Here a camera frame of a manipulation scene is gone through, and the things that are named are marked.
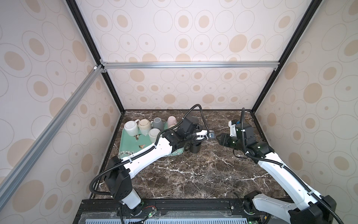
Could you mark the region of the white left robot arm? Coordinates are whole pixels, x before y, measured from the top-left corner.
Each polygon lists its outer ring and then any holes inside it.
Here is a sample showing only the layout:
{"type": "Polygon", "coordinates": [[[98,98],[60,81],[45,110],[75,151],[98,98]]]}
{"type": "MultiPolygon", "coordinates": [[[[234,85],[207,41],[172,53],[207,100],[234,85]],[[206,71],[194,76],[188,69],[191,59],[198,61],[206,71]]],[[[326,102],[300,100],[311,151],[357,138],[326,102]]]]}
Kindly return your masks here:
{"type": "Polygon", "coordinates": [[[123,159],[113,158],[112,164],[89,184],[95,195],[111,196],[129,209],[140,209],[142,199],[131,180],[158,159],[188,145],[199,145],[212,137],[207,125],[202,127],[193,118],[183,118],[177,125],[161,131],[156,141],[139,152],[123,159]]]}

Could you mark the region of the black mug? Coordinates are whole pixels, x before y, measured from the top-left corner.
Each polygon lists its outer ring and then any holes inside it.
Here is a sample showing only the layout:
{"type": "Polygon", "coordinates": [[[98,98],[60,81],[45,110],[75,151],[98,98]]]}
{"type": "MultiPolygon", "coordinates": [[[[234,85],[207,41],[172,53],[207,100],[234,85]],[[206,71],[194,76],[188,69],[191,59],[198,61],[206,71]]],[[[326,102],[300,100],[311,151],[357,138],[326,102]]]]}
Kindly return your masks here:
{"type": "Polygon", "coordinates": [[[200,152],[201,143],[192,143],[190,145],[189,151],[193,154],[197,154],[200,152]]]}

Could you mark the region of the large grey mug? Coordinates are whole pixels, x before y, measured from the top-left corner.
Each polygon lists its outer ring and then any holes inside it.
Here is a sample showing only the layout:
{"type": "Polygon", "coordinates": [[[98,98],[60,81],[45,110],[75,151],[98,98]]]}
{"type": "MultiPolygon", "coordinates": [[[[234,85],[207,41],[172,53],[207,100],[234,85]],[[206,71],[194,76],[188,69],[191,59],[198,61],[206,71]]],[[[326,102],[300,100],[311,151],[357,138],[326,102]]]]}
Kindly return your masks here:
{"type": "Polygon", "coordinates": [[[200,123],[199,118],[195,116],[190,117],[189,120],[195,125],[198,125],[200,123]]]}

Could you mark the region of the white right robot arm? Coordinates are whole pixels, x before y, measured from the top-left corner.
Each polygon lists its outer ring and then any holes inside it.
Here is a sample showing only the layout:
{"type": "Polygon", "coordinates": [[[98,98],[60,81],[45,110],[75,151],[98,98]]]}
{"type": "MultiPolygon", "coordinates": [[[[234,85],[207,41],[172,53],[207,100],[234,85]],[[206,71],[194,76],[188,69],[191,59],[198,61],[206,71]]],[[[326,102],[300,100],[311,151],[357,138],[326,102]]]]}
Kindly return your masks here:
{"type": "Polygon", "coordinates": [[[251,125],[230,121],[230,133],[216,136],[221,146],[243,152],[267,171],[290,196],[288,203],[271,198],[258,190],[244,197],[242,206],[248,215],[265,212],[289,224],[331,224],[342,219],[336,214],[336,201],[322,196],[292,171],[264,141],[257,141],[251,125]]]}

